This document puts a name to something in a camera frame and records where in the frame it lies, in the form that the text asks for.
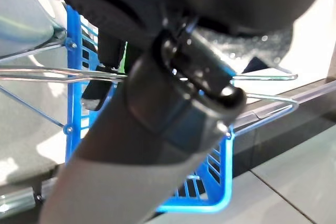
tiled floor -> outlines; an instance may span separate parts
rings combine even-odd
[[[316,223],[336,223],[336,126],[253,172]]]
[[[309,224],[296,209],[251,172],[234,179],[230,205],[217,214],[164,214],[148,224]]]
[[[165,214],[149,223],[336,223],[336,126],[252,172],[234,179],[232,201],[220,213]]]

